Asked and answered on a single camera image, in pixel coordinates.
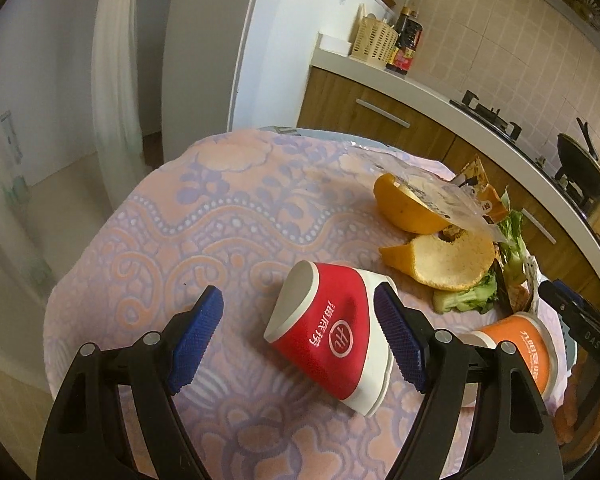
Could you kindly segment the orange paper cup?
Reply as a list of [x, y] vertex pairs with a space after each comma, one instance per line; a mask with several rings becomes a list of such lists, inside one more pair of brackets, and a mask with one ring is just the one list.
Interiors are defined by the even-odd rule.
[[559, 360], [547, 325], [537, 316], [518, 312], [490, 325], [457, 335], [463, 344], [495, 350], [513, 347], [527, 367], [547, 409], [554, 413], [558, 400]]

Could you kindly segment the wooden base cabinets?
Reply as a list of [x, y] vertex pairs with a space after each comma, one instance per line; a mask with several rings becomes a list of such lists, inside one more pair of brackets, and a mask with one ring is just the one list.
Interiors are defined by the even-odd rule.
[[437, 92], [350, 60], [312, 66], [301, 127], [353, 133], [438, 160], [459, 172], [479, 157], [490, 183], [530, 214], [527, 246], [548, 278], [558, 278], [600, 311], [600, 245], [586, 221], [512, 144]]

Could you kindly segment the white curtain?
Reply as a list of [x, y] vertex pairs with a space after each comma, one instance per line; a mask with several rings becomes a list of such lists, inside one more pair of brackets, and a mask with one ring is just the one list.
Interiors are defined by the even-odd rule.
[[146, 174], [136, 55], [136, 0], [98, 0], [92, 117], [102, 182], [112, 208], [118, 208]]

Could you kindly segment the light blue perforated basket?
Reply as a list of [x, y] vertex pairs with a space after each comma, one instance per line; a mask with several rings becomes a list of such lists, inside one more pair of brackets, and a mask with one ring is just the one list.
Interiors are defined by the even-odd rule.
[[562, 329], [562, 340], [565, 346], [567, 377], [570, 377], [573, 367], [578, 362], [578, 344], [571, 337], [570, 328], [564, 321], [560, 321], [560, 328]]

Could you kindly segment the red paper cup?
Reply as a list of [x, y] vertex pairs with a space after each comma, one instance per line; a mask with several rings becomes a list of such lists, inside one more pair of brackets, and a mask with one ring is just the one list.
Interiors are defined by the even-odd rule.
[[285, 278], [264, 339], [348, 408], [370, 417], [385, 399], [393, 355], [375, 314], [387, 275], [302, 260]]

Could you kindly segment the black gas stove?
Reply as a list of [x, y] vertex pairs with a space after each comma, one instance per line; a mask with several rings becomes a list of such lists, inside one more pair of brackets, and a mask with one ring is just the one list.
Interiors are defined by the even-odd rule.
[[474, 92], [466, 90], [460, 100], [450, 99], [450, 104], [502, 138], [513, 148], [516, 148], [534, 166], [545, 172], [554, 170], [554, 167], [542, 154], [537, 153], [533, 148], [529, 148], [527, 144], [524, 144], [524, 139], [521, 137], [521, 125], [518, 125], [516, 122], [508, 122], [504, 119], [500, 115], [501, 110], [499, 108], [483, 105]]

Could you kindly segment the orange snack wrapper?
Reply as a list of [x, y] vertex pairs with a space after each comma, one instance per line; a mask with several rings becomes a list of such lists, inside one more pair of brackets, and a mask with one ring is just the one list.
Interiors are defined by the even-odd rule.
[[490, 183], [479, 156], [471, 159], [452, 182], [459, 188], [464, 188], [476, 200], [482, 209], [482, 213], [492, 223], [501, 222], [508, 216], [509, 209], [502, 202], [498, 191]]

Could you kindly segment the clear plastic wrapper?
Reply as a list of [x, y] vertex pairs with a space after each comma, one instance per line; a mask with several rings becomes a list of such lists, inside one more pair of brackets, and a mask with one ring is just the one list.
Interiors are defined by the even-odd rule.
[[382, 174], [393, 174], [401, 186], [408, 188], [429, 209], [451, 222], [451, 226], [490, 236], [494, 243], [504, 242], [505, 237], [500, 229], [486, 221], [474, 198], [453, 182], [419, 167], [416, 157], [357, 143], [348, 144], [346, 150], [349, 155], [364, 162], [375, 181]]

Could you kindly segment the green vegetable stalk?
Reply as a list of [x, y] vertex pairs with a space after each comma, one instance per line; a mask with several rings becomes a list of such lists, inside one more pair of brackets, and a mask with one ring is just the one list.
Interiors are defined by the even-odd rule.
[[505, 237], [505, 242], [496, 244], [496, 256], [482, 279], [461, 292], [436, 290], [432, 304], [437, 314], [452, 310], [458, 312], [477, 311], [485, 314], [495, 306], [506, 312], [527, 311], [531, 302], [531, 292], [524, 283], [528, 281], [524, 264], [530, 256], [522, 237], [522, 213], [512, 208], [505, 190], [501, 203], [506, 216], [496, 225]]

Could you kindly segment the large sauce bottle red label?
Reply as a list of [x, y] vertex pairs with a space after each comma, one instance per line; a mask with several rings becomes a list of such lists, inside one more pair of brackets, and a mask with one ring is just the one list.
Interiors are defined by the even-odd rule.
[[410, 40], [407, 53], [407, 73], [410, 70], [417, 47], [419, 45], [420, 37], [422, 36], [422, 24], [417, 21], [417, 13], [411, 10], [410, 21], [408, 22], [407, 38]]

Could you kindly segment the black frying pan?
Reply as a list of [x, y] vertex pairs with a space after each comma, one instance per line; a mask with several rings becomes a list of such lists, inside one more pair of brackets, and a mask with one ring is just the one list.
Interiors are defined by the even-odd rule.
[[557, 151], [560, 168], [555, 179], [566, 177], [570, 188], [575, 185], [580, 190], [580, 198], [575, 198], [578, 207], [590, 214], [600, 204], [600, 158], [588, 132], [588, 123], [577, 118], [578, 125], [584, 137], [586, 150], [578, 141], [565, 133], [558, 134]]

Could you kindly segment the dark soy sauce bottle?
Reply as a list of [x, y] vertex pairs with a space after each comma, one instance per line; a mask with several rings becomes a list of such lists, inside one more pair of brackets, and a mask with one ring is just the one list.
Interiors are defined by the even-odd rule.
[[388, 57], [386, 69], [392, 72], [406, 75], [407, 74], [407, 53], [410, 40], [407, 38], [408, 22], [410, 21], [411, 9], [404, 6], [398, 21], [394, 25], [394, 30], [398, 34]]

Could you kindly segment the pink floral tablecloth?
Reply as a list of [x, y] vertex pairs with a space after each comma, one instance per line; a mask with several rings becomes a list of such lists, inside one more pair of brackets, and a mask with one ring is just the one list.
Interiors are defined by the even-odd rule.
[[[393, 357], [385, 399], [365, 417], [271, 346], [264, 331], [287, 274], [306, 260], [387, 275], [405, 307], [455, 336], [497, 319], [435, 314], [428, 287], [382, 262], [379, 248], [405, 234], [379, 213], [375, 178], [348, 144], [217, 134], [140, 182], [50, 295], [44, 356], [55, 398], [82, 344], [129, 347], [214, 286], [222, 318], [193, 381], [172, 398], [206, 479], [391, 479], [424, 396]], [[465, 387], [440, 477], [458, 479], [477, 389]], [[118, 391], [141, 479], [158, 478], [131, 389]]]

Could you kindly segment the beige utensil basket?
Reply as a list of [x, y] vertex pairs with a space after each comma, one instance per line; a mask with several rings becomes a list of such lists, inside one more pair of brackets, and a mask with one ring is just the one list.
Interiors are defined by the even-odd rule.
[[351, 32], [350, 58], [384, 70], [397, 39], [398, 34], [386, 20], [367, 13], [363, 3], [358, 5]]

